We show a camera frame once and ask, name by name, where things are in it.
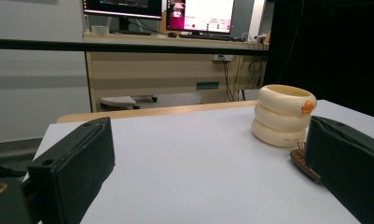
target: monitor screen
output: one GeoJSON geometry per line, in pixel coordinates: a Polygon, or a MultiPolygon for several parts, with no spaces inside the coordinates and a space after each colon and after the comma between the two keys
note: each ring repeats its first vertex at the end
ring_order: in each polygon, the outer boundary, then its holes
{"type": "Polygon", "coordinates": [[[82,0],[85,14],[161,20],[160,0],[82,0]]]}
{"type": "Polygon", "coordinates": [[[234,0],[167,0],[166,30],[230,34],[234,0]]]}

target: cream ring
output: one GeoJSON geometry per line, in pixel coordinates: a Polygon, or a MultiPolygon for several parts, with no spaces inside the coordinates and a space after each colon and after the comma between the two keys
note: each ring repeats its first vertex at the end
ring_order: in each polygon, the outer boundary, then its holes
{"type": "Polygon", "coordinates": [[[265,126],[284,132],[300,132],[309,127],[312,118],[311,114],[287,115],[276,113],[262,104],[256,105],[255,114],[256,118],[265,126]]]}
{"type": "Polygon", "coordinates": [[[266,127],[257,119],[253,119],[251,129],[257,138],[277,147],[297,147],[298,142],[304,142],[306,138],[306,130],[295,133],[281,132],[266,127]]]}
{"type": "Polygon", "coordinates": [[[309,91],[285,85],[263,86],[257,100],[267,109],[283,114],[310,114],[317,99],[309,91]]]}

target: white wall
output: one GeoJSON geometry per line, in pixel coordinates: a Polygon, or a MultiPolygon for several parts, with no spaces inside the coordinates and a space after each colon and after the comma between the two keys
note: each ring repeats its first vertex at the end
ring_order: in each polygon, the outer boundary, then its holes
{"type": "Polygon", "coordinates": [[[255,0],[253,6],[253,12],[251,15],[250,30],[249,34],[251,37],[261,35],[259,33],[259,27],[262,23],[263,12],[265,10],[266,0],[255,0]]]}
{"type": "MultiPolygon", "coordinates": [[[[82,41],[79,0],[0,0],[0,38],[82,41]]],[[[83,52],[0,49],[0,143],[44,136],[90,112],[83,52]]]]}

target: small orange object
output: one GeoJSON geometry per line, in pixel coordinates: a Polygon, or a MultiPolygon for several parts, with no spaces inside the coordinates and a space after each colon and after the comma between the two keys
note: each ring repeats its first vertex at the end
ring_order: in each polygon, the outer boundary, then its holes
{"type": "Polygon", "coordinates": [[[311,114],[313,108],[314,108],[314,105],[312,104],[312,102],[306,101],[305,105],[302,107],[302,113],[311,114]]]}

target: keyboard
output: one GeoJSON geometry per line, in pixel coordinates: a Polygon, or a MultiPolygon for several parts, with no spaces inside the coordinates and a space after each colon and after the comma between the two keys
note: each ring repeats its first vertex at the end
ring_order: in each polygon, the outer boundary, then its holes
{"type": "Polygon", "coordinates": [[[207,39],[207,40],[223,40],[230,41],[226,36],[217,36],[217,35],[178,35],[181,38],[190,38],[190,39],[207,39]]]}
{"type": "Polygon", "coordinates": [[[128,31],[128,30],[116,30],[111,32],[114,35],[151,35],[145,31],[128,31]]]}

